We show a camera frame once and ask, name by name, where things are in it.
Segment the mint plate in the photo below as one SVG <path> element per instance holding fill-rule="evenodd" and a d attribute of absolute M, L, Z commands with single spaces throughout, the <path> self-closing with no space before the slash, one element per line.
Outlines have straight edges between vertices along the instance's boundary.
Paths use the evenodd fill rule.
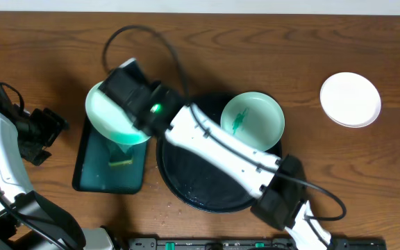
<path fill-rule="evenodd" d="M 125 145 L 146 142 L 150 136 L 137 130 L 126 113 L 101 90 L 99 82 L 88 92 L 85 112 L 93 127 L 105 138 Z"/>
<path fill-rule="evenodd" d="M 267 151 L 281 140 L 285 117 L 280 105 L 269 95 L 245 92 L 225 105 L 220 126 L 244 144 Z"/>

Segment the green yellow sponge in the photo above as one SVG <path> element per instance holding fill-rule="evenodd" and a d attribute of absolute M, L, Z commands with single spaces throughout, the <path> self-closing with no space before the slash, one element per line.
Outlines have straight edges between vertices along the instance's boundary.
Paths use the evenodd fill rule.
<path fill-rule="evenodd" d="M 117 144 L 109 141 L 107 147 L 110 153 L 108 164 L 110 167 L 120 167 L 133 163 L 132 146 L 127 144 Z"/>

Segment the white plate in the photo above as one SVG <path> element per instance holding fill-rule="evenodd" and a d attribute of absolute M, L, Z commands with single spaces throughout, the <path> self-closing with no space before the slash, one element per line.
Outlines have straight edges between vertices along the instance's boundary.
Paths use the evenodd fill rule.
<path fill-rule="evenodd" d="M 332 121 L 349 128 L 368 126 L 381 112 L 381 96 L 374 84 L 352 72 L 328 77 L 322 84 L 319 100 Z"/>

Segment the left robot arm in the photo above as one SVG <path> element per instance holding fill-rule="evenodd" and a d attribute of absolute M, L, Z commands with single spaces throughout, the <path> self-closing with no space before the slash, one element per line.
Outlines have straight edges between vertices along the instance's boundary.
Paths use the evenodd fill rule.
<path fill-rule="evenodd" d="M 38 194 L 25 162 L 41 165 L 68 127 L 48 108 L 28 112 L 0 81 L 0 249 L 120 249 L 104 228 L 81 228 L 65 210 Z"/>

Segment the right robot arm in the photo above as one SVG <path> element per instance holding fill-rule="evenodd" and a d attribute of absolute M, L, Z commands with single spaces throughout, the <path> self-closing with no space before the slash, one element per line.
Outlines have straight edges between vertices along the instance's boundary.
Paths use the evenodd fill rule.
<path fill-rule="evenodd" d="M 196 154 L 239 183 L 256 200 L 251 212 L 287 231 L 296 248 L 333 248 L 331 234 L 314 218 L 306 197 L 310 184 L 298 158 L 247 146 L 177 91 L 141 83 L 124 69 L 115 69 L 99 90 L 137 129 Z"/>

